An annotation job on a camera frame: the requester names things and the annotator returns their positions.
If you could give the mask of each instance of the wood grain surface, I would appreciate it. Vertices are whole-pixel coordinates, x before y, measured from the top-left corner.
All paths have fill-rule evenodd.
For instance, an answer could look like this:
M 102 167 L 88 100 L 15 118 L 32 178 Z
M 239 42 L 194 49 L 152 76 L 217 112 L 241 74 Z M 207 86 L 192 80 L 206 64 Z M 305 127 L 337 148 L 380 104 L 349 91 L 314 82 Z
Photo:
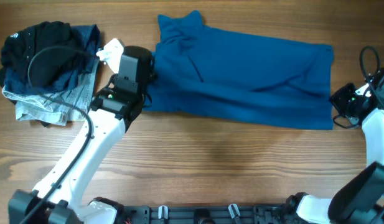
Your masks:
M 8 35 L 42 21 L 98 24 L 105 41 L 154 50 L 157 15 L 198 9 L 206 24 L 334 47 L 332 91 L 363 83 L 358 54 L 375 46 L 384 65 L 384 1 L 144 1 L 0 4 L 0 49 Z M 99 71 L 96 88 L 111 72 Z M 82 122 L 43 128 L 15 120 L 0 89 L 0 223 L 16 189 L 30 190 L 53 168 Z M 361 129 L 306 131 L 185 114 L 143 113 L 112 148 L 84 195 L 125 205 L 282 202 L 307 192 L 333 196 L 365 167 Z

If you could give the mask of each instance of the pile of clothes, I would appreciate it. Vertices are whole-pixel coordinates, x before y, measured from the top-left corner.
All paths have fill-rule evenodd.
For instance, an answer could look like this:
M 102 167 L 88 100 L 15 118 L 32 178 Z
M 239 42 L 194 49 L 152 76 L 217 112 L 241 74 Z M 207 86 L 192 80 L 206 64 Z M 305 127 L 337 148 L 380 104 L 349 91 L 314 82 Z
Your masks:
M 70 26 L 63 22 L 43 22 L 8 37 L 1 50 L 0 86 L 3 95 L 16 107 L 16 119 L 39 120 L 66 125 L 83 120 L 79 112 L 47 101 L 29 85 L 27 70 L 33 56 L 50 46 L 66 46 L 95 55 L 101 45 L 96 25 Z M 72 50 L 42 52 L 33 62 L 32 86 L 40 93 L 87 111 L 93 96 L 99 60 Z

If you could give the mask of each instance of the dark navy clothing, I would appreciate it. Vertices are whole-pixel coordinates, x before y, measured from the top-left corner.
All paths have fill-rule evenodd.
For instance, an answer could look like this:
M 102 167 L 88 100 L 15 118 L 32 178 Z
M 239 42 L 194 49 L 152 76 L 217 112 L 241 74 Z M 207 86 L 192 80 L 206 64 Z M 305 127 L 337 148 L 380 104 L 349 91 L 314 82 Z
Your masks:
M 1 63 L 27 79 L 27 69 L 33 56 L 54 45 L 80 48 L 80 41 L 69 23 L 42 22 L 9 36 L 1 50 Z M 45 87 L 63 71 L 77 66 L 79 55 L 71 50 L 52 49 L 34 60 L 31 82 Z
M 147 110 L 332 129 L 330 45 L 212 28 L 198 11 L 158 20 L 158 78 L 148 89 Z
M 72 27 L 73 34 L 80 42 L 81 49 L 87 51 L 90 54 L 95 54 L 101 44 L 100 31 L 96 25 L 93 26 L 75 26 Z M 55 52 L 44 52 L 44 54 L 55 54 Z M 78 85 L 78 75 L 80 73 L 91 73 L 93 71 L 94 59 L 86 58 L 79 55 L 75 58 L 75 65 L 71 70 L 61 72 L 55 77 L 55 79 L 48 85 L 38 87 L 42 93 L 55 93 L 64 90 L 72 90 Z M 34 66 L 37 68 L 37 64 L 33 65 L 32 72 L 34 72 Z M 15 94 L 35 94 L 27 81 L 27 77 L 24 78 L 19 75 L 11 67 L 7 68 L 5 82 L 6 90 Z

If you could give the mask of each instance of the blue cloth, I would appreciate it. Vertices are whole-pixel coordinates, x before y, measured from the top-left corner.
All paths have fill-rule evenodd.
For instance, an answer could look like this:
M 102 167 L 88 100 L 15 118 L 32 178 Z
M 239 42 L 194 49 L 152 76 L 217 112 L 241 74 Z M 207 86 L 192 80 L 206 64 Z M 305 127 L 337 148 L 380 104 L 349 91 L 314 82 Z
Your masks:
M 150 111 L 332 129 L 332 47 L 203 25 L 199 11 L 159 15 Z
M 84 51 L 95 54 L 100 46 L 100 31 L 96 25 L 75 26 L 73 32 L 81 41 L 80 45 Z M 63 72 L 52 82 L 51 86 L 37 88 L 41 93 L 56 93 L 64 90 L 72 90 L 78 85 L 78 74 L 91 73 L 93 70 L 94 59 L 80 55 L 79 66 L 74 70 Z M 27 79 L 21 78 L 10 67 L 6 70 L 5 89 L 14 94 L 32 95 L 35 92 L 29 86 Z

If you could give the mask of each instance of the black joint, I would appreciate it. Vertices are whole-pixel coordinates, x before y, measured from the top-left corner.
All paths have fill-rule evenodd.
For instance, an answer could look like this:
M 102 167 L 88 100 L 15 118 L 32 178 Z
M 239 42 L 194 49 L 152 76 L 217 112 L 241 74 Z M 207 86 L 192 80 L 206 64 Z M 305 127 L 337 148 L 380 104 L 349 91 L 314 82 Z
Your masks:
M 204 208 L 196 209 L 194 212 L 194 223 L 195 224 L 215 224 L 211 218 L 210 211 Z
M 92 102 L 91 102 L 91 105 L 90 105 L 90 108 L 92 111 L 96 111 L 98 110 L 103 104 L 103 99 L 101 98 L 95 98 Z
M 37 195 L 38 195 L 38 193 L 39 193 L 39 191 L 38 191 L 38 190 L 33 190 L 33 191 L 31 192 L 31 194 L 32 194 L 32 195 L 34 195 L 34 196 L 37 196 Z
M 282 211 L 282 215 L 287 215 L 287 214 L 292 214 L 297 212 L 297 208 L 299 205 L 299 202 L 302 200 L 302 198 L 308 195 L 307 193 L 304 192 L 299 192 L 296 195 L 290 195 L 286 199 L 286 203 L 284 204 L 284 208 Z
M 126 114 L 128 114 L 128 107 L 122 106 L 118 113 L 116 113 L 115 118 L 116 119 L 125 119 Z
M 68 202 L 65 201 L 65 200 L 60 200 L 59 203 L 58 203 L 57 205 L 60 205 L 60 206 L 62 206 L 62 207 L 67 208 L 67 206 L 68 206 Z

